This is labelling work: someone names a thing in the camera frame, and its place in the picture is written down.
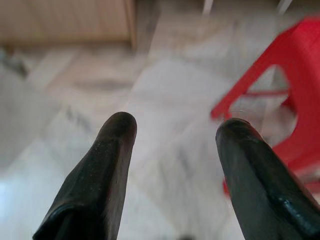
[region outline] wooden panel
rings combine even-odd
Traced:
[[[0,0],[0,41],[130,40],[125,1]]]

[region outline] white marble tile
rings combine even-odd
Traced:
[[[8,240],[31,239],[65,177],[89,150],[95,133],[63,109],[0,177],[0,231]]]
[[[131,170],[144,165],[198,115],[209,115],[229,87],[219,75],[179,59],[164,59],[146,68],[123,108],[138,123]]]
[[[50,123],[59,105],[0,66],[0,171]]]
[[[176,239],[170,220],[146,193],[128,176],[118,240]]]
[[[99,129],[128,100],[146,56],[127,49],[84,50],[45,90],[87,116]]]
[[[214,239],[228,214],[217,126],[200,117],[133,173],[179,232],[196,239]]]
[[[78,46],[48,50],[43,59],[28,74],[26,82],[40,91],[44,90],[68,67],[80,51],[81,48]]]

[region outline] wooden furniture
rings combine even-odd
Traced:
[[[0,45],[127,41],[136,45],[134,0],[0,0]]]

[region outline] marble floor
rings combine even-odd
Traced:
[[[318,1],[297,0],[279,16],[277,4],[215,0],[203,17],[198,0],[141,0],[136,52],[118,44],[18,50],[26,77],[0,66],[3,239],[31,239],[117,111],[138,124],[118,239],[244,239],[221,187],[222,120],[209,112],[279,32],[320,10]],[[253,88],[282,86],[276,76],[270,69]],[[233,110],[276,143],[292,130],[275,127],[292,117],[282,112],[275,122],[276,105],[243,100]]]

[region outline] red plastic chair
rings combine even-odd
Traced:
[[[272,65],[281,67],[288,81],[288,98],[283,105],[297,114],[292,135],[273,150],[301,176],[320,165],[320,18],[306,18],[281,33],[212,109],[211,117],[230,118],[229,108],[241,95],[283,93],[247,92]],[[320,192],[320,184],[313,183],[312,191]]]

